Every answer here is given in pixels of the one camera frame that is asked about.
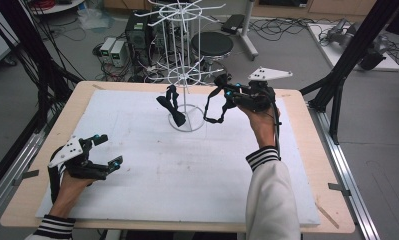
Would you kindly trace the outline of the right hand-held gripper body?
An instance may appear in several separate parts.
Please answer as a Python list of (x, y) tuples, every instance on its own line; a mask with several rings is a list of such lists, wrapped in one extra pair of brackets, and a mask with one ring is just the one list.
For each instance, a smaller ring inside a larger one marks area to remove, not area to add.
[(250, 111), (263, 112), (275, 106), (275, 91), (268, 85), (269, 80), (291, 77), (291, 71), (259, 67), (248, 76), (247, 86), (239, 85), (235, 93), (235, 104)]

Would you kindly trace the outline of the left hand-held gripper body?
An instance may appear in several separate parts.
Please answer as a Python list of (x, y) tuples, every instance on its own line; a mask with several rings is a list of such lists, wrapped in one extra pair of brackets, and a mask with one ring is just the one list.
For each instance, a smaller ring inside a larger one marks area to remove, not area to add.
[(79, 179), (105, 180), (107, 176), (99, 174), (100, 164), (94, 164), (89, 160), (89, 152), (83, 151), (80, 146), (80, 139), (72, 136), (66, 144), (58, 148), (51, 157), (48, 168), (52, 170), (64, 166), (69, 174)]

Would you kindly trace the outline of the black bow tie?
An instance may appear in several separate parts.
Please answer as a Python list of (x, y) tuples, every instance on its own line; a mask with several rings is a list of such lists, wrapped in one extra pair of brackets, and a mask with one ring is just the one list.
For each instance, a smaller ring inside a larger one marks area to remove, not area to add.
[(217, 88), (214, 89), (214, 90), (208, 95), (207, 102), (206, 102), (206, 105), (205, 105), (204, 114), (203, 114), (203, 119), (204, 119), (206, 122), (209, 122), (209, 123), (212, 123), (212, 124), (216, 124), (216, 123), (222, 123), (222, 122), (224, 121), (224, 115), (225, 115), (226, 111), (228, 110), (228, 109), (225, 107), (225, 104), (222, 106), (222, 113), (221, 113), (221, 116), (220, 116), (219, 119), (209, 118), (209, 117), (207, 116), (207, 112), (208, 112), (208, 107), (209, 107), (210, 99), (211, 99), (212, 97), (217, 96), (217, 95), (220, 93), (220, 91), (223, 90), (223, 89), (222, 89), (222, 85), (228, 83), (228, 81), (229, 81), (230, 79), (231, 79), (231, 76), (230, 76), (229, 74), (222, 74), (222, 75), (219, 75), (218, 77), (215, 78), (214, 84), (217, 86)]
[(179, 94), (177, 93), (177, 88), (174, 85), (170, 85), (167, 87), (166, 95), (158, 96), (156, 100), (161, 106), (169, 111), (176, 126), (180, 127), (186, 122), (186, 117), (178, 110), (178, 96)]

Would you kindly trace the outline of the white wire display rack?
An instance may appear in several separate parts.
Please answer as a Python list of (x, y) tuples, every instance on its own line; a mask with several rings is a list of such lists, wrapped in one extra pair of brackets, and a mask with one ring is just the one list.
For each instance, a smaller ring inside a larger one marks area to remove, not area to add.
[(156, 7), (156, 10), (146, 13), (146, 16), (158, 17), (158, 20), (149, 23), (149, 26), (161, 25), (162, 31), (169, 30), (168, 38), (172, 38), (175, 65), (170, 66), (169, 57), (166, 57), (164, 69), (167, 71), (167, 75), (164, 80), (167, 80), (169, 85), (176, 86), (179, 94), (177, 102), (179, 109), (181, 108), (179, 111), (187, 112), (187, 126), (183, 125), (181, 131), (180, 128), (172, 126), (169, 122), (169, 115), (168, 122), (171, 127), (180, 132), (194, 132), (204, 125), (205, 120), (203, 119), (204, 110), (200, 106), (188, 102), (188, 81), (191, 80), (193, 84), (200, 84), (201, 76), (201, 72), (198, 70), (200, 61), (194, 56), (191, 49), (191, 24), (197, 23), (198, 26), (201, 26), (202, 19), (212, 21), (212, 19), (203, 15), (203, 11), (210, 10), (210, 7), (199, 6), (202, 0), (195, 0), (190, 3), (182, 3), (180, 0), (176, 0), (175, 3), (148, 1)]

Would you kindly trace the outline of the person's right hand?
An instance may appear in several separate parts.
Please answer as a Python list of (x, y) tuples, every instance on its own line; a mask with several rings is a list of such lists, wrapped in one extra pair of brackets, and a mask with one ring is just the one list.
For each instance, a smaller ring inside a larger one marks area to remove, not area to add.
[(258, 146), (260, 148), (267, 146), (275, 147), (275, 120), (273, 109), (269, 108), (262, 112), (253, 112), (242, 106), (239, 106), (239, 109), (248, 117)]

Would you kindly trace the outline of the white foam mat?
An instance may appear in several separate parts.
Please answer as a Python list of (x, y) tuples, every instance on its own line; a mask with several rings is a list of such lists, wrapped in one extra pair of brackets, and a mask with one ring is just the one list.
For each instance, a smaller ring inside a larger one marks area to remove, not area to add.
[[(243, 224), (252, 171), (245, 157), (257, 148), (249, 120), (229, 110), (223, 123), (194, 132), (170, 126), (155, 92), (97, 90), (71, 134), (108, 140), (91, 149), (90, 161), (123, 163), (106, 180), (83, 191), (71, 214), (77, 219)], [(207, 96), (189, 94), (205, 108)], [(216, 117), (225, 100), (210, 99)]]

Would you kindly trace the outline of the black round stool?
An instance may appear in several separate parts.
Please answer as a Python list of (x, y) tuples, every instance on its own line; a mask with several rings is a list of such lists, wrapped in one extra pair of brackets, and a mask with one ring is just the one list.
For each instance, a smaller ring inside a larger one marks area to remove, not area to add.
[(200, 61), (200, 84), (213, 84), (216, 77), (228, 73), (221, 60), (231, 54), (233, 47), (232, 39), (220, 32), (200, 32), (193, 36), (191, 49)]

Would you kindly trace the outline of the black flat box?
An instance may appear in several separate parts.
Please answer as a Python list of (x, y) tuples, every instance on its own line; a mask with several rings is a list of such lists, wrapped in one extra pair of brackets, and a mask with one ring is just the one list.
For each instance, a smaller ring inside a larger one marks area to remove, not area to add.
[(235, 34), (243, 26), (244, 16), (242, 14), (231, 15), (221, 26), (223, 32)]

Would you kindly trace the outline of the white floor platform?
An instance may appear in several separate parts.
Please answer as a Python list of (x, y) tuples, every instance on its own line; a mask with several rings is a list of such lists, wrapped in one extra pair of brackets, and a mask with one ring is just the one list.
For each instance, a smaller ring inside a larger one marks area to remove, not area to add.
[[(323, 23), (309, 23), (308, 29), (313, 39), (315, 40), (317, 46), (320, 48), (321, 52), (325, 56), (326, 60), (333, 67), (341, 55), (343, 54), (342, 47), (336, 43), (325, 43), (323, 38), (325, 34), (334, 27), (334, 24), (323, 24)], [(384, 60), (382, 60), (373, 71), (384, 71), (384, 72), (398, 72), (399, 65), (387, 54), (384, 53)]]

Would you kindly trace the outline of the clear plastic bag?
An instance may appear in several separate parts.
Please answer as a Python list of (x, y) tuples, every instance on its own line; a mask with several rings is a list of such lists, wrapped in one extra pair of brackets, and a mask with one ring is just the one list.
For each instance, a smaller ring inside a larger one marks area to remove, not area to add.
[(108, 29), (113, 25), (113, 18), (99, 9), (81, 9), (77, 11), (80, 26), (84, 30)]

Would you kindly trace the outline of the thin wooden stick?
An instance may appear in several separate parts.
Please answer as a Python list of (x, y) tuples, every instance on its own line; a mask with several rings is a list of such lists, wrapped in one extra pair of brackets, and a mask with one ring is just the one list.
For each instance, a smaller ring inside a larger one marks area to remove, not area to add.
[(334, 218), (318, 203), (315, 203), (317, 209), (321, 212), (322, 215), (336, 228), (339, 229), (339, 224), (334, 220)]

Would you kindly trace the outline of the round white table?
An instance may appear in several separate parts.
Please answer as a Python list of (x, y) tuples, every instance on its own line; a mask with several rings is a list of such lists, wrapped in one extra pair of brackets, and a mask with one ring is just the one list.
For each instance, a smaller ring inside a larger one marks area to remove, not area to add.
[(85, 0), (71, 0), (70, 4), (55, 4), (50, 8), (32, 7), (31, 12), (35, 15), (53, 14), (63, 12), (70, 9), (84, 9), (86, 7)]

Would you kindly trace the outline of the aluminium rail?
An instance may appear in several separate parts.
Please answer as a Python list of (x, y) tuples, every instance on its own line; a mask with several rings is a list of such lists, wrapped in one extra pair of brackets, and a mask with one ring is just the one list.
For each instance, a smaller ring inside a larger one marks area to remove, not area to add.
[(329, 133), (330, 121), (327, 114), (308, 108), (317, 131), (322, 136), (323, 145), (328, 150), (329, 161), (332, 165), (338, 184), (351, 191), (351, 195), (345, 197), (346, 204), (352, 213), (352, 219), (364, 240), (381, 240), (376, 226), (367, 209), (358, 185), (349, 167), (347, 159), (339, 144), (336, 144)]
[(46, 140), (46, 137), (47, 134), (45, 132), (33, 133), (26, 141), (22, 142), (19, 150), (12, 152), (10, 156), (11, 164), (0, 176), (0, 209), (19, 187), (13, 186), (13, 180), (24, 172), (32, 171), (29, 167)]

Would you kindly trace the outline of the white stand post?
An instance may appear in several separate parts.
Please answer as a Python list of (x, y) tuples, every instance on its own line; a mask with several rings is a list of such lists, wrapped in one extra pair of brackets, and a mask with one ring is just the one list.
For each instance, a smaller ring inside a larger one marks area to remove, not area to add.
[(252, 61), (255, 60), (255, 58), (259, 55), (257, 49), (253, 45), (252, 41), (250, 40), (248, 33), (249, 33), (249, 25), (250, 25), (250, 20), (252, 16), (252, 10), (254, 6), (255, 0), (246, 0), (246, 8), (244, 12), (244, 20), (243, 20), (243, 26), (242, 28), (238, 31), (238, 36), (240, 37), (240, 40), (242, 41), (245, 50), (249, 53), (250, 59)]

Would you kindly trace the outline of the black metal frame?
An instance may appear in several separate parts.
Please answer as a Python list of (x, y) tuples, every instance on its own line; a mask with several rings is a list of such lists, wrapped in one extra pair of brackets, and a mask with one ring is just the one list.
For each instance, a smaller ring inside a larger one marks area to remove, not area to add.
[(317, 95), (309, 101), (310, 107), (317, 112), (325, 113), (327, 104), (332, 102), (328, 133), (336, 145), (339, 144), (338, 126), (344, 84), (398, 8), (399, 0), (377, 0), (332, 70), (321, 80), (300, 90), (302, 95), (318, 90)]
[(81, 75), (59, 65), (47, 50), (40, 32), (55, 40), (33, 19), (27, 0), (0, 0), (0, 38), (19, 60), (29, 79), (37, 88), (38, 110), (0, 162), (0, 182), (15, 162), (17, 153), (33, 133), (48, 124), (47, 114), (66, 103), (73, 92), (71, 85), (83, 81)]

